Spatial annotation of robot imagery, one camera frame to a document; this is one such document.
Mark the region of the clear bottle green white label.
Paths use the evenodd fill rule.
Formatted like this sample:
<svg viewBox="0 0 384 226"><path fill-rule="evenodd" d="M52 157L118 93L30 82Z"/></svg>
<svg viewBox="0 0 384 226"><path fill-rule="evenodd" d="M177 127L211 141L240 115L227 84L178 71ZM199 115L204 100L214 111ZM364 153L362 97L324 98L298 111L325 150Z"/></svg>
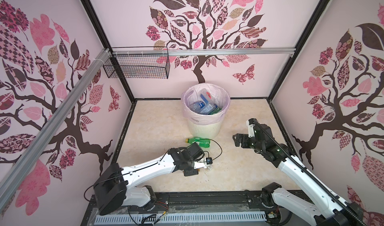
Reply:
<svg viewBox="0 0 384 226"><path fill-rule="evenodd" d="M204 170L207 171L207 172L210 172L212 169L213 169L213 165L212 164L206 165L204 167Z"/></svg>

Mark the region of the clear bottle blue label white cap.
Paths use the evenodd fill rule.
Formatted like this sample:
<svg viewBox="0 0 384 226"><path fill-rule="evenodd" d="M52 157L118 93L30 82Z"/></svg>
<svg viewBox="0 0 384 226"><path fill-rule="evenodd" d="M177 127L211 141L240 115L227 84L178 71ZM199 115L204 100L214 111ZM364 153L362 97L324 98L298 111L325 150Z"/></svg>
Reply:
<svg viewBox="0 0 384 226"><path fill-rule="evenodd" d="M217 106L214 103L209 102L206 104L199 112L198 114L201 115L209 115L211 112L213 112Z"/></svg>

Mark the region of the clear bottle blue cap red label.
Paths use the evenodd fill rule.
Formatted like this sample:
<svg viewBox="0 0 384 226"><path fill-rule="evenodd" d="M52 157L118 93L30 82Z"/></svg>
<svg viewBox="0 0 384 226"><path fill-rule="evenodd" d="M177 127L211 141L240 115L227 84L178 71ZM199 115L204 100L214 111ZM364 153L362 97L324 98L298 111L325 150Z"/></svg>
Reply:
<svg viewBox="0 0 384 226"><path fill-rule="evenodd" d="M200 91L200 98L205 102L205 104L215 103L211 94L206 89L202 89Z"/></svg>

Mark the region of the clear bottle blue label front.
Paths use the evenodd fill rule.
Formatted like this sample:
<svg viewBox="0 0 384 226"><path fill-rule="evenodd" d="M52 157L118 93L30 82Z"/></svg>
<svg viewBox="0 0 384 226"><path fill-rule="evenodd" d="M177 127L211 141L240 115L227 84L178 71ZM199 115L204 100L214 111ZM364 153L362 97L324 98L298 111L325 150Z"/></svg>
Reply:
<svg viewBox="0 0 384 226"><path fill-rule="evenodd" d="M189 109L192 112L199 113L204 107L205 103L203 101L197 101L189 106Z"/></svg>

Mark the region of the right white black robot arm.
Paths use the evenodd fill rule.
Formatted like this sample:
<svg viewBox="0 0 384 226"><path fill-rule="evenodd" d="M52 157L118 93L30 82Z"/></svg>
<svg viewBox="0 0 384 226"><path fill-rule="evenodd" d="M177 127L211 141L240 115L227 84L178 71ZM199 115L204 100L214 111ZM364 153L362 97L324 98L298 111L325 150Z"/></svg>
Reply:
<svg viewBox="0 0 384 226"><path fill-rule="evenodd" d="M285 173L309 197L299 198L280 184L262 189L261 202L267 208L283 207L311 226L363 226L364 211L357 203L348 203L311 173L285 144L278 143L272 130L256 119L248 120L248 134L233 135L236 147L249 148Z"/></svg>

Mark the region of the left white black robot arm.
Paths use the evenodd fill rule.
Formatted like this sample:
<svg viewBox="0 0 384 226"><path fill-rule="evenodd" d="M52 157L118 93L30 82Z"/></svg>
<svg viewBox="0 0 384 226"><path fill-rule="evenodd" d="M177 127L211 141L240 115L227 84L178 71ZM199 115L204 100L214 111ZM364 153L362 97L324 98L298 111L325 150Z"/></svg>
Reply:
<svg viewBox="0 0 384 226"><path fill-rule="evenodd" d="M108 215L128 206L149 210L157 197L151 186L139 185L177 171L185 177L194 176L212 163L213 159L206 157L196 142L188 147L170 148L164 155L142 164L121 167L113 163L92 186L99 214Z"/></svg>

